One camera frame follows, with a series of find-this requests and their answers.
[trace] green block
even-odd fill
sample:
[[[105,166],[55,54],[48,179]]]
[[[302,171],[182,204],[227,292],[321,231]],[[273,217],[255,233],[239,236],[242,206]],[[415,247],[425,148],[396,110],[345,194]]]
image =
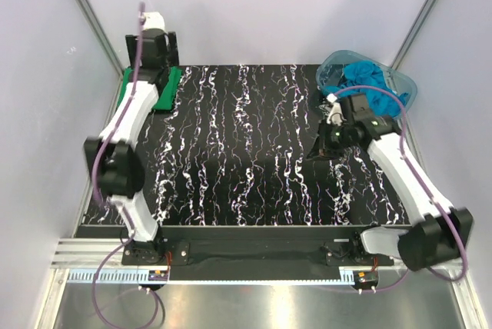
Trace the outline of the green block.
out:
[[[132,68],[126,68],[125,73],[123,74],[123,84],[121,85],[120,95],[118,98],[118,106],[123,101],[123,97],[126,92],[126,85],[128,84],[128,79],[130,78],[130,74],[133,71]],[[173,66],[169,72],[168,83],[162,92],[161,97],[159,97],[157,103],[152,108],[153,110],[171,110],[172,104],[176,97],[176,92],[178,91],[178,84],[181,79],[182,70]]]

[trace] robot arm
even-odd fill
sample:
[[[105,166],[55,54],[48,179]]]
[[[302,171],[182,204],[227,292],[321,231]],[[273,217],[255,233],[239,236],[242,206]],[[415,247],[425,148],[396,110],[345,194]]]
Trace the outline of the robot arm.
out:
[[[438,202],[450,216],[464,244],[467,243],[473,217],[466,208],[454,209],[432,184],[404,142],[407,160],[434,195],[432,200],[429,199],[402,157],[399,145],[401,131],[393,118],[375,116],[364,94],[345,97],[339,102],[333,97],[330,100],[333,107],[326,122],[321,123],[317,141],[320,155],[338,156],[343,148],[360,146],[386,174],[412,225],[409,231],[369,227],[357,238],[359,253],[400,258],[412,271],[460,257],[450,228],[434,203]]]
[[[85,141],[84,149],[90,172],[102,143],[115,131],[98,167],[98,185],[110,203],[116,205],[130,233],[135,233],[133,243],[140,249],[156,251],[160,240],[158,223],[142,193],[145,170],[135,147],[145,118],[167,84],[168,67],[178,65],[178,51],[175,33],[165,31],[162,16],[157,12],[146,12],[143,16],[142,56],[135,92],[130,79],[114,117],[97,138]],[[135,66],[137,37],[127,35],[126,43],[131,65]],[[131,103],[122,116],[129,100]]]

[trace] blue plastic bowl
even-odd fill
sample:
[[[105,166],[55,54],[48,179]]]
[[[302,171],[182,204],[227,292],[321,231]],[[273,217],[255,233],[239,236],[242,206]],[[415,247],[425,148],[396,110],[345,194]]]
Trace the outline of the blue plastic bowl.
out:
[[[349,65],[358,61],[372,61],[374,64],[379,66],[383,71],[386,85],[393,91],[397,92],[397,95],[408,93],[408,101],[405,104],[405,109],[408,111],[410,106],[414,103],[415,96],[417,96],[417,85],[415,82],[405,74],[401,74],[399,71],[389,68],[371,58],[360,55],[357,52],[349,50],[334,52],[317,69],[316,82],[320,88],[320,91],[324,91],[323,87],[338,85],[342,73],[341,65]]]

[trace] blue cloth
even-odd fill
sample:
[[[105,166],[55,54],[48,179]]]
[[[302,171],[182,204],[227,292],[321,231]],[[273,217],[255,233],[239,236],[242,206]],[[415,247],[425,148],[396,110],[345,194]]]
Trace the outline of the blue cloth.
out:
[[[340,91],[342,88],[353,87],[355,85],[371,85],[373,87],[383,88],[385,91],[394,93],[386,86],[384,81],[383,71],[372,61],[359,61],[354,64],[347,65],[344,68],[344,76],[347,79],[345,83],[324,86],[321,90],[325,96],[330,93]],[[393,118],[400,114],[400,108],[393,98],[386,96],[383,93],[372,91],[369,89],[354,89],[353,91],[341,94],[341,97],[353,95],[355,92],[365,93],[369,106],[377,116],[391,115]],[[405,105],[408,101],[408,93],[399,95],[401,103]]]

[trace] black mount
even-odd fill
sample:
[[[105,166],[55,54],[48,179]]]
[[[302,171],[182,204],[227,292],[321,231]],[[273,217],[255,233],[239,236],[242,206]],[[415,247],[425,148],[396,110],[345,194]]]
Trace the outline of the black mount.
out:
[[[123,250],[122,265],[165,265],[166,243],[162,237],[161,229],[155,235],[153,241],[131,241]]]
[[[142,37],[141,66],[137,79],[155,85],[159,94],[162,94],[168,83],[169,67],[179,65],[176,33],[166,33],[161,29],[146,29],[142,32]],[[135,66],[138,36],[126,35],[125,40],[130,66]]]
[[[87,138],[84,142],[85,160],[89,174],[92,173],[95,157],[102,146],[101,138]],[[103,196],[113,194],[133,198],[144,187],[145,170],[133,148],[123,141],[110,143],[98,169],[98,185]]]
[[[376,116],[369,107],[365,94],[340,98],[345,122],[331,125],[322,120],[317,131],[316,142],[307,159],[337,160],[345,153],[345,148],[359,146],[364,151],[373,140],[382,135],[401,133],[398,124],[391,116]]]
[[[473,216],[466,208],[451,208],[448,216],[466,246],[474,223]],[[425,215],[424,221],[400,236],[398,251],[403,262],[412,271],[460,257],[456,241],[442,216],[435,218]]]

